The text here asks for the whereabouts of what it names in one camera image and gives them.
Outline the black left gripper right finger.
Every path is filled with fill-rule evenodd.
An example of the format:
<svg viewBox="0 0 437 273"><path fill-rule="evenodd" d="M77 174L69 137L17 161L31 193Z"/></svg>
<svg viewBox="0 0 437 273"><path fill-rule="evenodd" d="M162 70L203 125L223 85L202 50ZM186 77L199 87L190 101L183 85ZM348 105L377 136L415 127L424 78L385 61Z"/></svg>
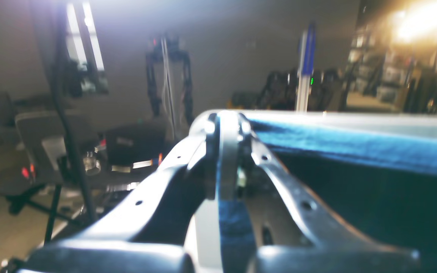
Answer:
<svg viewBox="0 0 437 273"><path fill-rule="evenodd" d="M237 199L256 250L248 273L420 273L414 249L378 242L295 178L238 114Z"/></svg>

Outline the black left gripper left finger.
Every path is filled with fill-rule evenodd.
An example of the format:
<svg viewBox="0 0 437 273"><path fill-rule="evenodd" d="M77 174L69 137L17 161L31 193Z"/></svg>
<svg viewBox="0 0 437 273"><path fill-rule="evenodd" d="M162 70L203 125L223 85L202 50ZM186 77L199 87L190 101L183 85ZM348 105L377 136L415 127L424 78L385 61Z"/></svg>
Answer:
<svg viewBox="0 0 437 273"><path fill-rule="evenodd" d="M215 192L201 163L217 114L205 112L159 168L85 230L38 248L20 273L194 273L183 245L189 222Z"/></svg>

